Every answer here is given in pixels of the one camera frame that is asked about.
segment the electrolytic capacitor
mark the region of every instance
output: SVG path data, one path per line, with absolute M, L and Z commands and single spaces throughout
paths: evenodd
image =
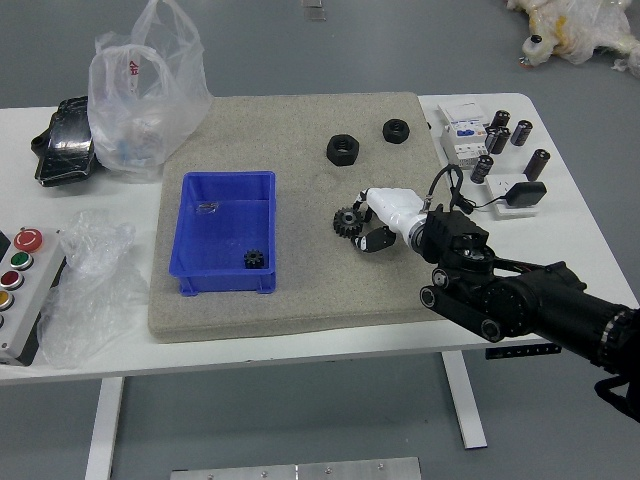
M 487 132 L 487 138 L 484 139 L 484 146 L 487 147 L 487 152 L 491 153 L 494 145 L 498 141 L 500 130 L 498 130 L 498 127 L 487 127 L 485 131 Z
M 506 110 L 498 110 L 491 121 L 492 127 L 506 127 L 511 115 Z
M 531 160 L 529 160 L 523 172 L 527 176 L 527 180 L 535 182 L 550 158 L 551 154 L 542 148 L 533 152 Z
M 484 177 L 487 176 L 491 167 L 493 167 L 493 158 L 489 155 L 480 155 L 478 163 L 476 163 L 476 166 L 473 167 L 473 172 L 471 172 L 471 181 L 473 183 L 484 182 Z
M 487 153 L 491 153 L 494 155 L 502 153 L 510 136 L 511 131 L 507 127 L 498 127 L 498 137 L 496 138 L 496 141 L 494 142 L 491 150 L 487 148 Z
M 520 120 L 518 122 L 518 126 L 513 131 L 513 135 L 511 136 L 511 143 L 516 147 L 521 147 L 524 145 L 524 142 L 529 138 L 529 134 L 533 130 L 533 124 L 528 120 Z

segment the control box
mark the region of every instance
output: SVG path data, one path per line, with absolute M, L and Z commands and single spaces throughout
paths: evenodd
M 0 364 L 26 366 L 38 350 L 40 309 L 58 282 L 65 256 L 53 229 L 24 227 L 8 245 L 0 244 Z
M 473 168 L 480 155 L 487 154 L 487 117 L 473 101 L 443 102 L 438 107 L 445 118 L 440 145 L 449 163 Z

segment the red button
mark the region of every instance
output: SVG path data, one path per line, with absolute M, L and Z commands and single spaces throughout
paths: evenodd
M 9 270 L 0 277 L 0 287 L 7 290 L 15 290 L 22 285 L 24 277 L 15 270 Z
M 35 228 L 25 228 L 13 239 L 13 245 L 23 252 L 35 252 L 42 245 L 42 233 Z

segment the small black gear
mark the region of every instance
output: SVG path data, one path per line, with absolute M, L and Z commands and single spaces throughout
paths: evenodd
M 262 268 L 264 267 L 264 255 L 260 250 L 249 250 L 244 254 L 245 268 Z
M 333 216 L 333 229 L 341 237 L 353 238 L 357 236 L 362 231 L 362 226 L 362 214 L 353 208 L 341 208 Z

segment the metal plate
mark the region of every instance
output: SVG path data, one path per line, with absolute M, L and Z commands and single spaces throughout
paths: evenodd
M 416 457 L 352 462 L 185 470 L 171 480 L 420 480 Z

